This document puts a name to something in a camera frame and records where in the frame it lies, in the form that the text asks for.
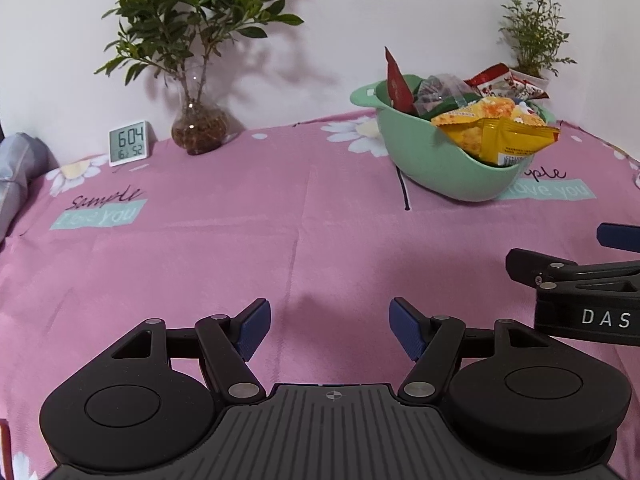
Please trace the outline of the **yellow green snack bag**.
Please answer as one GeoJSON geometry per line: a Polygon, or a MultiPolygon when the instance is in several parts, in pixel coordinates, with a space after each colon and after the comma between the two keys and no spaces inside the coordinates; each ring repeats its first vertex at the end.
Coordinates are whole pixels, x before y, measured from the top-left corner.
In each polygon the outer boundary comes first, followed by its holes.
{"type": "Polygon", "coordinates": [[[486,96],[431,120],[459,148],[484,164],[510,167],[548,148],[560,130],[524,102],[486,96]]]}

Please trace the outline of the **red white patterned snack bag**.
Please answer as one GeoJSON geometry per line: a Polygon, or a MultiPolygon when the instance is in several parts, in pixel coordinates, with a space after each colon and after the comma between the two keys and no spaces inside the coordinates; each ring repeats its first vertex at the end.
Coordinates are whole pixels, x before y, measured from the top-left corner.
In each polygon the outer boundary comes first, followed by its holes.
{"type": "Polygon", "coordinates": [[[548,80],[512,70],[504,63],[495,64],[465,79],[481,96],[502,96],[515,101],[548,99],[548,80]]]}

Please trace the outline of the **long red snack pack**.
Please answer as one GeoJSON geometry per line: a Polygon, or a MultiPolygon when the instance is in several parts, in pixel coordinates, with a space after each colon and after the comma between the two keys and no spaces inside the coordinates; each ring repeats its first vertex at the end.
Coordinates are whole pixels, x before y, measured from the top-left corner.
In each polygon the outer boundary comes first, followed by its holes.
{"type": "Polygon", "coordinates": [[[398,112],[413,115],[413,93],[388,49],[385,49],[385,59],[387,63],[386,87],[390,97],[390,105],[398,112]]]}

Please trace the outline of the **green plastic bowl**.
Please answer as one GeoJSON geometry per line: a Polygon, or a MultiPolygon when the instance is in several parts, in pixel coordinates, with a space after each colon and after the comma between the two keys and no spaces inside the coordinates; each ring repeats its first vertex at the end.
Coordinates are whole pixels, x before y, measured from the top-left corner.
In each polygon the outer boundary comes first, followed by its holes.
{"type": "MultiPolygon", "coordinates": [[[[402,75],[412,93],[422,79],[402,75]]],[[[406,177],[439,195],[465,203],[493,200],[515,182],[535,155],[510,167],[496,167],[470,156],[430,120],[394,110],[386,80],[350,96],[352,104],[376,110],[376,122],[390,159],[406,177]]]]}

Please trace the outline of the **white digital clock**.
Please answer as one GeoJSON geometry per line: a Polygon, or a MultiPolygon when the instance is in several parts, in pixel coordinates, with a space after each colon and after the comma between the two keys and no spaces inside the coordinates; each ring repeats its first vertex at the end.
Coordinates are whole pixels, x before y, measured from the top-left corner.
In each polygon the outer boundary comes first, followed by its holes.
{"type": "Polygon", "coordinates": [[[149,157],[149,124],[142,120],[108,133],[108,163],[111,167],[149,157]]]}

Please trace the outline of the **thin-leaf plant in glass jar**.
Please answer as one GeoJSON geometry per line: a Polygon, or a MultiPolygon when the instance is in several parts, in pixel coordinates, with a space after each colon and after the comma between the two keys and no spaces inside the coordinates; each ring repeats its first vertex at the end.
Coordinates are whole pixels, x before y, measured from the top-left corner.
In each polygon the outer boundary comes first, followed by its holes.
{"type": "Polygon", "coordinates": [[[499,32],[510,47],[514,70],[532,84],[548,84],[559,66],[577,61],[562,53],[570,33],[561,29],[564,16],[558,0],[508,0],[503,3],[499,32]]]}

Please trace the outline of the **blue grey folded cloth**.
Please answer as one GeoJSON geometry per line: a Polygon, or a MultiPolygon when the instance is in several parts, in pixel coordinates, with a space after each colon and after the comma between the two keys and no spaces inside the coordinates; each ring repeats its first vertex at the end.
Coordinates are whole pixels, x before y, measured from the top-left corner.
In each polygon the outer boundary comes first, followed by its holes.
{"type": "Polygon", "coordinates": [[[50,148],[21,132],[1,141],[1,243],[32,206],[37,181],[53,162],[50,148]]]}

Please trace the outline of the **broadleaf plant in glass vase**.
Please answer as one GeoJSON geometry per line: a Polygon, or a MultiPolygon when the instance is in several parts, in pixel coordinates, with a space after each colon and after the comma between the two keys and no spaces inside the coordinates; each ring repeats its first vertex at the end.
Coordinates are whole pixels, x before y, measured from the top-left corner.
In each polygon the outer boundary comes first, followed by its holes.
{"type": "Polygon", "coordinates": [[[171,139],[189,155],[221,148],[230,136],[227,114],[209,96],[207,72],[227,42],[262,39],[272,23],[299,26],[285,0],[117,0],[108,11],[118,18],[112,58],[99,67],[108,76],[125,70],[131,84],[145,70],[173,82],[179,108],[171,139]]]}

